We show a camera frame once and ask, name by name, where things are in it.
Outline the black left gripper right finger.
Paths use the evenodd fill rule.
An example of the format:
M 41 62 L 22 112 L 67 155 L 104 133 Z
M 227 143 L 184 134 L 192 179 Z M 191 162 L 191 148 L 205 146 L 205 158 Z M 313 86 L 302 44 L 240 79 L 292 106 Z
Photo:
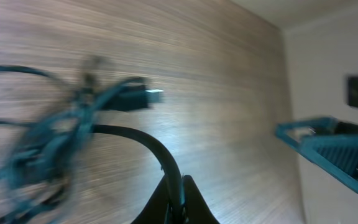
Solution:
M 206 204 L 192 176 L 183 176 L 188 224 L 219 224 Z

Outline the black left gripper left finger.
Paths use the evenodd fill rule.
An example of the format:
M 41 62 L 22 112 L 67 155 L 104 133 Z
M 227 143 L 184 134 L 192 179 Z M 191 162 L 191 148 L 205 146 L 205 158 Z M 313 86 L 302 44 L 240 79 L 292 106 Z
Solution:
M 166 224 L 169 214 L 169 196 L 166 177 L 163 176 L 145 207 L 132 224 Z

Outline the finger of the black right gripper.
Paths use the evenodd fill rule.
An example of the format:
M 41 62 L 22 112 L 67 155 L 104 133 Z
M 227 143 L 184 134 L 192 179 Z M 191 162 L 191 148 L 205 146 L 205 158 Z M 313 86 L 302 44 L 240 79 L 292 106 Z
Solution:
M 358 124 L 322 117 L 278 124 L 275 135 L 358 194 Z

